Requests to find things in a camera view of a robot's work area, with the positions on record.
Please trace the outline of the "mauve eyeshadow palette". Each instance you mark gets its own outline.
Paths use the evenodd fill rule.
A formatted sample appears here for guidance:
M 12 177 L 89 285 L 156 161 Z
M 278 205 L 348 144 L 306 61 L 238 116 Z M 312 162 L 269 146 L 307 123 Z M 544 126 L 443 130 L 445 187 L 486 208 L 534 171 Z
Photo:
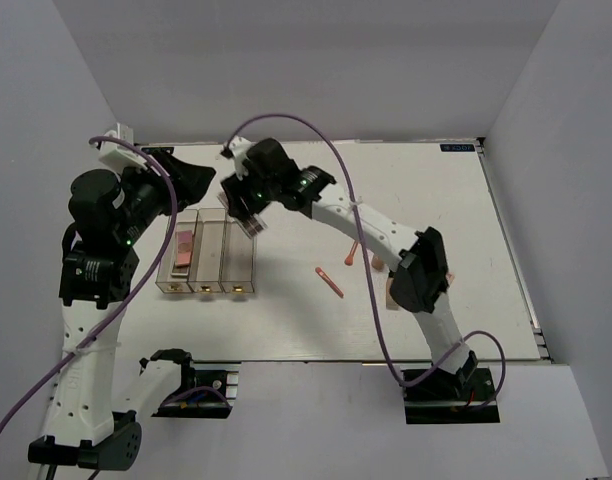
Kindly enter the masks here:
M 246 220 L 239 220 L 231 216 L 230 210 L 229 210 L 229 203 L 228 203 L 226 194 L 224 192 L 218 193 L 217 198 L 220 201 L 220 203 L 223 205 L 223 207 L 225 208 L 227 212 L 227 216 L 241 228 L 243 233 L 248 238 L 254 239 L 257 235 L 261 234 L 263 231 L 265 231 L 268 228 L 267 224 L 258 216 L 253 216 Z

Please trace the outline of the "pink blush palette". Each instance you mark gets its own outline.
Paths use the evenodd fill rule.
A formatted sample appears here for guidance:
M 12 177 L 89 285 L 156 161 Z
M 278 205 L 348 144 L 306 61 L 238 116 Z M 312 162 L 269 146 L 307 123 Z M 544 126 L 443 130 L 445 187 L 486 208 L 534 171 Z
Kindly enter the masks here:
M 192 259 L 194 233 L 192 230 L 176 232 L 176 256 L 175 266 L 177 268 L 188 267 Z

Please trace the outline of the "brown eyeshadow palette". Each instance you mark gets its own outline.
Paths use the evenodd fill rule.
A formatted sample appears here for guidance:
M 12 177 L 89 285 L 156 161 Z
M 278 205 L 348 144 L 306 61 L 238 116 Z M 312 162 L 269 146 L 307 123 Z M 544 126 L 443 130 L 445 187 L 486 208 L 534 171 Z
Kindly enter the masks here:
M 188 267 L 174 267 L 171 270 L 172 277 L 187 277 L 189 272 Z

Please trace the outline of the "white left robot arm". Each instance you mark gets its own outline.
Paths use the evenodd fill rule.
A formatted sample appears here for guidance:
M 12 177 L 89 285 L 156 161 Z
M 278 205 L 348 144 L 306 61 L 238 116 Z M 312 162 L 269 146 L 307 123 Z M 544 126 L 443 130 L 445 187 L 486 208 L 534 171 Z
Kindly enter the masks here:
M 137 292 L 134 246 L 158 216 L 198 203 L 216 175 L 162 149 L 153 158 L 162 174 L 140 166 L 95 169 L 71 184 L 73 222 L 63 237 L 59 289 L 66 363 L 55 376 L 46 430 L 29 446 L 32 463 L 126 471 L 137 459 L 143 421 L 168 398 L 196 390 L 191 354 L 168 349 L 141 360 L 138 379 L 112 398 L 119 328 Z

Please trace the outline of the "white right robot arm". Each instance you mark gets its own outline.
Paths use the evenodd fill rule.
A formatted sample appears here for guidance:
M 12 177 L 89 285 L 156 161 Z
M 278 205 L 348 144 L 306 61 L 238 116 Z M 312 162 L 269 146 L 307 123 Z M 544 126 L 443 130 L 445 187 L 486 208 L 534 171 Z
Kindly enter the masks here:
M 221 155 L 235 166 L 221 182 L 222 199 L 248 235 L 262 230 L 259 214 L 277 202 L 365 245 L 389 269 L 392 300 L 413 314 L 422 331 L 436 368 L 427 382 L 452 399 L 472 389 L 477 359 L 450 307 L 449 269 L 439 231 L 417 231 L 352 199 L 349 189 L 325 170 L 300 168 L 275 139 L 252 143 L 237 137 Z

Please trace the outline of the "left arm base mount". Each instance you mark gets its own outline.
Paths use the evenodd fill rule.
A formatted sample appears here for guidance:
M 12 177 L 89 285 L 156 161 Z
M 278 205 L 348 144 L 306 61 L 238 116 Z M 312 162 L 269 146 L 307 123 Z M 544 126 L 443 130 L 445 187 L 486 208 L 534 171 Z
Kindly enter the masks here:
M 166 398 L 153 416 L 176 419 L 229 417 L 234 407 L 240 364 L 192 363 L 182 385 Z

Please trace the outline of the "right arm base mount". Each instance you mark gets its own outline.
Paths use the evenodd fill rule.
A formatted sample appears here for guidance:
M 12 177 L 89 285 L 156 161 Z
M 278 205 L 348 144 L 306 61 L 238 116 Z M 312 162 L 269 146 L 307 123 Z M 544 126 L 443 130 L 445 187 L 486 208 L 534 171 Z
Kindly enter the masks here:
M 498 424 L 500 414 L 489 368 L 478 367 L 459 393 L 434 386 L 431 379 L 404 389 L 407 425 Z

